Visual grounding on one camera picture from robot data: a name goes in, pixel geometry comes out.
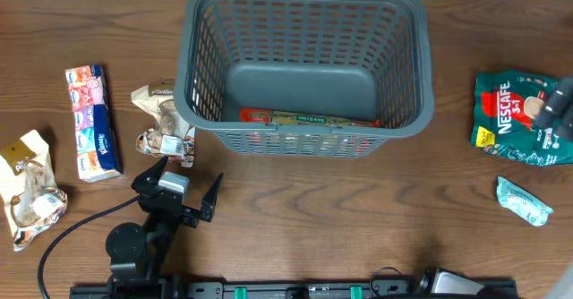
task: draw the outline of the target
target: basket rim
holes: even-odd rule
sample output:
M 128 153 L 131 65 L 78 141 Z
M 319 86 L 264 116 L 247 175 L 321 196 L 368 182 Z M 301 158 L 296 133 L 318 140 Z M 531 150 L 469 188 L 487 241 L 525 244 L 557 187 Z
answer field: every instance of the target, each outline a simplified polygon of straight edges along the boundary
M 181 117 L 188 123 L 208 131 L 213 132 L 275 132 L 286 134 L 339 134 L 339 135 L 366 135 L 381 138 L 405 138 L 413 136 L 423 130 L 432 120 L 435 108 L 432 91 L 432 57 L 430 53 L 430 41 L 428 39 L 428 17 L 425 8 L 420 0 L 405 0 L 411 5 L 411 11 L 415 19 L 417 31 L 415 32 L 417 41 L 417 63 L 421 88 L 421 107 L 418 117 L 409 125 L 402 128 L 371 128 L 371 127 L 327 127 L 313 125 L 281 125 L 248 122 L 217 122 L 203 119 L 192 111 L 190 98 L 187 96 L 186 85 L 189 82 L 191 68 L 191 51 L 193 47 L 193 36 L 195 35 L 194 25 L 198 15 L 201 0 L 188 0 L 185 7 L 184 30 L 181 35 L 181 45 L 177 65 L 177 78 L 175 81 L 174 100 L 175 108 Z

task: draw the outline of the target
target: yellow label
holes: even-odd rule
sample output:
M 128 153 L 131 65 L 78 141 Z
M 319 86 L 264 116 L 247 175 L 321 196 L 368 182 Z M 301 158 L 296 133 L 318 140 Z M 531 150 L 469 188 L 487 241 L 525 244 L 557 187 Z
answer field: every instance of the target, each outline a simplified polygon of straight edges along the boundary
M 480 126 L 477 129 L 477 139 L 475 139 L 476 147 L 485 147 L 495 144 L 495 133 Z

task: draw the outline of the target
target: coffee cup image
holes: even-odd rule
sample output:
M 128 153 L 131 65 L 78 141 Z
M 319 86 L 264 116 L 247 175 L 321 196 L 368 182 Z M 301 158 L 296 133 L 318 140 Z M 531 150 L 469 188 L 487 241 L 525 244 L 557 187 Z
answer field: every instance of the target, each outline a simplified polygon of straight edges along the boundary
M 543 100 L 538 97 L 526 98 L 526 102 L 523 104 L 524 112 L 530 118 L 535 119 L 543 109 L 543 104 Z

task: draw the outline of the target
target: cable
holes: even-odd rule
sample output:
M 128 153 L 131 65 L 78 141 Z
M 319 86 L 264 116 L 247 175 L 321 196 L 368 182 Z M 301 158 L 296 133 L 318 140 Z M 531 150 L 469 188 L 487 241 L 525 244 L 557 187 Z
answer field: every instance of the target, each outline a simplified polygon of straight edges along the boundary
M 396 271 L 400 276 L 402 275 L 402 273 L 400 273 L 400 271 L 398 271 L 398 269 L 393 268 L 393 267 L 382 267 L 382 268 L 378 269 L 378 271 L 376 271 L 376 273 L 374 273 L 374 274 L 372 275 L 372 277 L 370 278 L 370 283 L 369 283 L 369 285 L 370 285 L 370 290 L 371 290 L 376 296 L 378 296 L 378 297 L 382 297 L 382 295 L 380 295 L 380 293 L 378 292 L 378 290 L 376 290 L 376 289 L 374 288 L 373 282 L 374 282 L 374 279 L 375 279 L 376 277 L 378 277 L 378 274 L 380 274 L 382 271 L 386 271 L 386 270 L 393 270 L 393 271 Z
M 46 265 L 46 260 L 47 260 L 47 256 L 50 255 L 50 253 L 52 252 L 52 250 L 54 250 L 54 248 L 56 247 L 56 245 L 62 241 L 67 235 L 69 235 L 74 229 L 89 223 L 90 221 L 96 219 L 96 218 L 101 218 L 102 216 L 105 216 L 109 213 L 115 212 L 118 209 L 122 209 L 124 207 L 126 207 L 127 205 L 130 205 L 136 201 L 138 201 L 141 198 L 140 195 L 137 195 L 135 197 L 133 197 L 132 199 L 126 201 L 125 203 L 119 204 L 111 209 L 106 209 L 102 212 L 99 212 L 98 214 L 92 215 L 89 218 L 85 218 L 81 221 L 79 221 L 78 223 L 70 226 L 68 229 L 66 229 L 62 234 L 60 234 L 55 240 L 54 242 L 52 242 L 46 249 L 46 251 L 44 252 L 44 255 L 42 255 L 42 259 L 40 259 L 39 261 L 39 265 L 38 265 L 38 286 L 39 286 L 39 292 L 42 294 L 42 296 L 44 297 L 44 299 L 49 299 L 50 296 L 47 294 L 47 290 L 46 290 L 46 285 L 44 284 L 44 265 Z

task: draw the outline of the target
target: green coffee bag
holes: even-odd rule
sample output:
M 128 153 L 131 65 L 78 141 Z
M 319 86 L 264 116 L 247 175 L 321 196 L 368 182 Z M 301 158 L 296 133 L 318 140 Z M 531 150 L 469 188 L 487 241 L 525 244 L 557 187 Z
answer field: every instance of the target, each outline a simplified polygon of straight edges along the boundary
M 557 79 L 519 71 L 479 73 L 472 145 L 530 165 L 573 164 L 573 142 L 533 124 L 558 85 Z

